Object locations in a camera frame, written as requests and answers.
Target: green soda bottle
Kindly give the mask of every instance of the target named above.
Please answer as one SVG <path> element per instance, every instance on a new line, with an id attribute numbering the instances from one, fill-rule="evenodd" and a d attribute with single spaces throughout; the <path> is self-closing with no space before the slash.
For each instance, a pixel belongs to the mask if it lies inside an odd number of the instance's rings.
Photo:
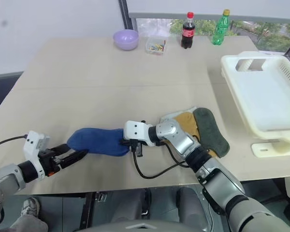
<path id="1" fill-rule="evenodd" d="M 213 36 L 213 40 L 212 43 L 214 45 L 221 45 L 224 39 L 224 35 L 227 33 L 227 30 L 229 28 L 229 15 L 230 15 L 230 10 L 229 9 L 225 9 L 223 11 L 223 15 L 220 18 L 220 20 L 218 21 L 216 28 L 215 28 L 215 32 L 214 32 L 214 36 Z"/>

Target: red label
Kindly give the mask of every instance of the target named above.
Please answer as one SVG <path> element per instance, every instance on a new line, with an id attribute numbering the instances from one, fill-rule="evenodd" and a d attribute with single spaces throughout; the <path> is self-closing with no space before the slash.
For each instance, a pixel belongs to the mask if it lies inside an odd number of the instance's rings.
<path id="1" fill-rule="evenodd" d="M 192 37 L 194 35 L 194 30 L 183 29 L 182 35 L 185 37 Z"/>

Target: table surface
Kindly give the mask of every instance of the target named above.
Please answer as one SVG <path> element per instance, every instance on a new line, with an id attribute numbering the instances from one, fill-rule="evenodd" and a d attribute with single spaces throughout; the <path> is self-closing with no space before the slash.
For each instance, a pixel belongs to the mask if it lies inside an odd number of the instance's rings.
<path id="1" fill-rule="evenodd" d="M 49 147 L 65 143 L 84 127 L 122 128 L 127 120 L 157 124 L 168 113 L 193 106 L 210 109 L 230 144 L 219 159 L 239 180 L 290 176 L 290 156 L 257 158 L 237 111 L 220 59 L 256 51 L 248 37 L 226 37 L 213 46 L 195 37 L 191 49 L 170 38 L 163 56 L 145 52 L 146 38 L 133 51 L 114 47 L 111 38 L 52 39 L 39 51 L 0 106 L 0 141 L 29 130 L 51 137 Z M 0 167 L 25 160 L 24 141 L 0 146 Z M 173 165 L 165 147 L 144 147 L 140 169 L 152 175 Z M 82 161 L 34 181 L 21 194 L 135 189 L 197 183 L 190 169 L 176 167 L 159 178 L 142 179 L 132 155 L 88 154 Z"/>

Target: white dish rack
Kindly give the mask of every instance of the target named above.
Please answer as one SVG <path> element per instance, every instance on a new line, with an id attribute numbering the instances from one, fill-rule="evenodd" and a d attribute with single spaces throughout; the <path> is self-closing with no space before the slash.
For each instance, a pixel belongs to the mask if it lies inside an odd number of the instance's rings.
<path id="1" fill-rule="evenodd" d="M 260 70 L 249 67 L 254 60 Z M 264 143 L 253 144 L 257 157 L 290 155 L 290 61 L 280 55 L 243 52 L 221 59 L 225 77 L 246 127 Z"/>

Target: sneaker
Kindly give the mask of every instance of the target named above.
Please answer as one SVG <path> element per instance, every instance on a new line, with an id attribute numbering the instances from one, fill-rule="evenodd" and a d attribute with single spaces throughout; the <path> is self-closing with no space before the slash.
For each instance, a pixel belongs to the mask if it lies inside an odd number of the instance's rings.
<path id="1" fill-rule="evenodd" d="M 37 218 L 39 212 L 40 212 L 40 203 L 34 197 L 30 197 L 24 201 L 20 215 L 28 214 Z"/>

